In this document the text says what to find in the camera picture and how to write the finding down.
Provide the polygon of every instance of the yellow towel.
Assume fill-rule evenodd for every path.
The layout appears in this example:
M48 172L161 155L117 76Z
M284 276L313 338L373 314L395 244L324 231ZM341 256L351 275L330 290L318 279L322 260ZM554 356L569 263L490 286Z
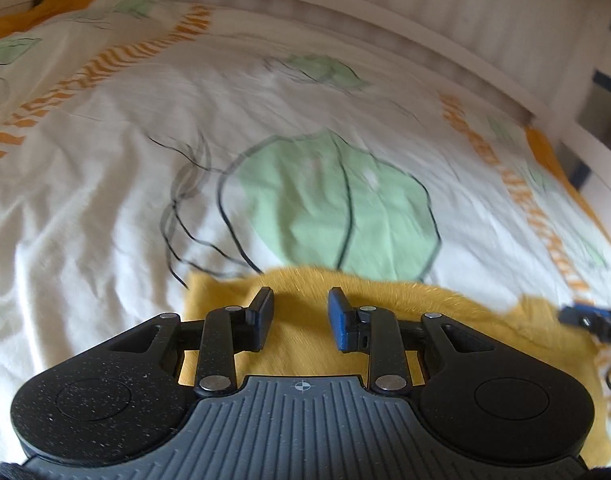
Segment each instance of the yellow towel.
M333 286L340 286L353 306L383 306L399 319L410 320L419 320L424 312L442 312L577 378L592 395L596 411L594 426L583 448L583 459L588 466L610 462L605 399L594 365L596 345L586 333L561 326L556 310L547 301L522 298L514 310L502 317L460 294L436 286L370 282L330 270L291 268L230 282L193 274L184 319L203 319L207 312L223 306L247 306L262 286L274 290L274 320L263 351L242 352L236 356L239 380L247 374L361 374L365 381L367 356L341 354L330 331L327 294ZM197 354L187 353L182 382L192 384ZM421 376L416 358L414 352L408 354L410 370L417 382Z

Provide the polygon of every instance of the grooved rubber pad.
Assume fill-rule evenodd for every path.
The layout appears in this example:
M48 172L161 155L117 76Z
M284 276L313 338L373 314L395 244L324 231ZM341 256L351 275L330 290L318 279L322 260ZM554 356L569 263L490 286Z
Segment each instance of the grooved rubber pad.
M99 468L26 466L50 480L567 480L584 471L573 458L512 469L461 456L407 402L368 393L358 377L249 377L236 394L201 400L148 455Z

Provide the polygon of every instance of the headboard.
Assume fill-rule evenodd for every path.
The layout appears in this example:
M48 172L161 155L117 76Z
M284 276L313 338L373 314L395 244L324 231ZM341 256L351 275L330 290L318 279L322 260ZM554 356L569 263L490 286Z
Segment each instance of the headboard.
M0 9L28 1L0 0ZM611 191L610 150L575 122L608 41L611 0L192 1L302 20L406 58L438 84L541 128Z

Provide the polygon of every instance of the bed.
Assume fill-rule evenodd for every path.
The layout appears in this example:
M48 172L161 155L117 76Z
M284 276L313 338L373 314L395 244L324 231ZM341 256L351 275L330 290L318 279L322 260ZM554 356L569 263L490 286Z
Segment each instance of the bed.
M383 0L293 0L316 25L210 0L31 1L0 0L0 460L23 456L7 415L23 381L181 312L191 270L318 266L500 313L611 306L604 213L552 147L611 190L611 152L574 121L611 0L588 0L547 101Z

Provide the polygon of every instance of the metal rivet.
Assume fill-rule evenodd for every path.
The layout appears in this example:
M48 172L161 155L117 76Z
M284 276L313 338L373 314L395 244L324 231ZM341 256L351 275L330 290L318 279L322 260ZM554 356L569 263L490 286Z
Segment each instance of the metal rivet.
M400 375L382 375L381 377L377 378L375 384L387 392L396 392L397 390L402 390L405 388L408 381L406 381Z
M199 386L207 392L220 392L230 387L230 379L223 375L208 375L199 381Z

